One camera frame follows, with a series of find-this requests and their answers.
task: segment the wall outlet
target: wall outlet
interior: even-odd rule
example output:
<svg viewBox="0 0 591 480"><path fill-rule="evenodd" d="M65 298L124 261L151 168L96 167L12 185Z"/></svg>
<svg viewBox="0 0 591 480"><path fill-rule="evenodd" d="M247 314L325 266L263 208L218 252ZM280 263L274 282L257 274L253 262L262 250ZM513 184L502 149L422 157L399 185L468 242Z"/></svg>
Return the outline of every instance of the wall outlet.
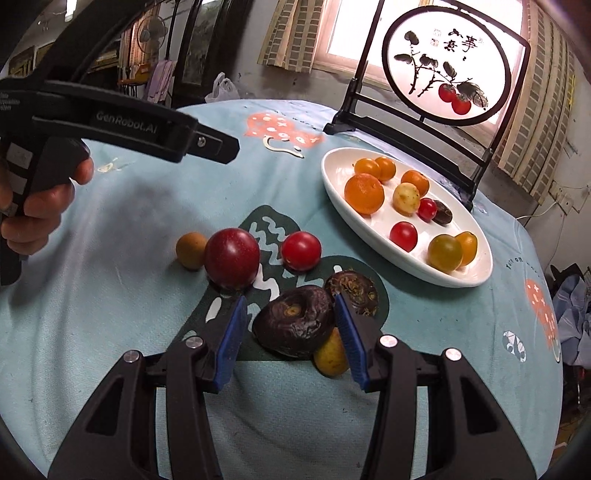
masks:
<svg viewBox="0 0 591 480"><path fill-rule="evenodd" d="M573 199L570 195L565 194L563 197L558 201L558 205L562 208L562 211L565 215L568 215L571 209L573 208Z"/></svg>
<svg viewBox="0 0 591 480"><path fill-rule="evenodd" d="M564 197L563 188L560 185L558 185L554 180L552 180L552 183L550 184L550 189L548 193L557 202L560 202Z"/></svg>

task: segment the electrical cord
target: electrical cord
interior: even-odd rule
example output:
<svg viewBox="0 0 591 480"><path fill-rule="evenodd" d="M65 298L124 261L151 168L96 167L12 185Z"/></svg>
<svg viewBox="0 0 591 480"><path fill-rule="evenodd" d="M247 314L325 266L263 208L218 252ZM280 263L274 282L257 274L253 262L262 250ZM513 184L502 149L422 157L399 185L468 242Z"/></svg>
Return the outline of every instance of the electrical cord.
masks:
<svg viewBox="0 0 591 480"><path fill-rule="evenodd" d="M562 216L562 224L560 225L560 233L558 234L558 241L556 242L556 248L554 249L554 253L552 254L552 257L550 257L550 261L546 265L546 268L544 269L544 271L548 270L548 267L550 266L550 264L552 263L552 260L556 256L556 252L558 251L558 246L560 245L560 238L562 237L562 230L564 229L564 221L565 220L566 220L566 215L563 215Z"/></svg>
<svg viewBox="0 0 591 480"><path fill-rule="evenodd" d="M544 210L542 213L539 213L538 215L524 215L522 217L517 217L515 220L522 220L524 218L535 218L535 217L541 217L542 215L548 213L550 211L550 209L554 206L557 205L558 202L554 202L552 205L550 205L546 210Z"/></svg>

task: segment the white oval plate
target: white oval plate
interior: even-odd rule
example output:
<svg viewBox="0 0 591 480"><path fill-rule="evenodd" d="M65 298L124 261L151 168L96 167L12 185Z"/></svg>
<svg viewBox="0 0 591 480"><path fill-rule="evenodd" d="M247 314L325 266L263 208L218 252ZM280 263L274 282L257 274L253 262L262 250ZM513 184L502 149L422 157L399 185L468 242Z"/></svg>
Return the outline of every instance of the white oval plate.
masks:
<svg viewBox="0 0 591 480"><path fill-rule="evenodd" d="M492 274L491 247L470 212L446 189L429 179L430 188L427 197L440 200L452 211L453 220L446 226L435 222L426 223L416 214L406 217L392 207L392 194L400 184L400 178L408 165L392 158L396 164L396 176L384 183L385 201L380 210L371 216L360 215L343 198L345 184L353 176L353 165L360 158L378 158L384 156L372 150L363 148L337 148L329 151L322 159L322 180L330 201L339 215L359 237L382 255L404 271L429 283L442 287L463 288L476 287L484 283ZM390 230L398 222L412 223L418 232L417 246L410 252L405 252L398 245L389 240ZM431 240L447 233L457 235L468 231L478 239L476 258L467 266L460 267L451 274L436 270L427 264L427 248Z"/></svg>

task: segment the finger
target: finger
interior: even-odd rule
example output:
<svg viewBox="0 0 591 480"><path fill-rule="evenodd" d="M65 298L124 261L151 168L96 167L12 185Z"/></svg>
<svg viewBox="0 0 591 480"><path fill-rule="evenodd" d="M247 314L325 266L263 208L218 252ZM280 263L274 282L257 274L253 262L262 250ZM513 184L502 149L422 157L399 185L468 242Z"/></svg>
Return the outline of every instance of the finger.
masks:
<svg viewBox="0 0 591 480"><path fill-rule="evenodd" d="M41 248L47 245L49 241L49 237L46 236L44 238L40 238L39 240L35 240L34 242L29 242L26 244L19 244L17 242L13 242L11 240L7 241L8 248L14 250L17 254L20 255L32 255L36 254Z"/></svg>
<svg viewBox="0 0 591 480"><path fill-rule="evenodd" d="M0 231L6 240L25 244L48 236L60 226L60 223L61 217L59 216L53 218L11 217L2 222Z"/></svg>
<svg viewBox="0 0 591 480"><path fill-rule="evenodd" d="M8 169L0 161L0 210L5 210L12 203L12 187L8 181Z"/></svg>
<svg viewBox="0 0 591 480"><path fill-rule="evenodd" d="M92 158L87 158L85 161L78 165L76 172L74 172L74 176L72 177L76 180L80 185L86 185L88 182L92 180L92 176L95 172L95 164L92 161Z"/></svg>
<svg viewBox="0 0 591 480"><path fill-rule="evenodd" d="M74 201L74 185L58 185L44 192L29 195L25 200L24 213L35 218L53 218L66 211Z"/></svg>

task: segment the round decorative screen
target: round decorative screen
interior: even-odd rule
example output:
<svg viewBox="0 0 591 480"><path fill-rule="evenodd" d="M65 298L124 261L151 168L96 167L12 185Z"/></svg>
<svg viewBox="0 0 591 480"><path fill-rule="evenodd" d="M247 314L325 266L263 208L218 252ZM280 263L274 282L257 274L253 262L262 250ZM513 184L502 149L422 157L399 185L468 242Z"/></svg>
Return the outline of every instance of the round decorative screen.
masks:
<svg viewBox="0 0 591 480"><path fill-rule="evenodd" d="M399 17L384 37L382 62L394 93L441 124L479 124L509 98L511 71L498 40L454 8L419 7Z"/></svg>

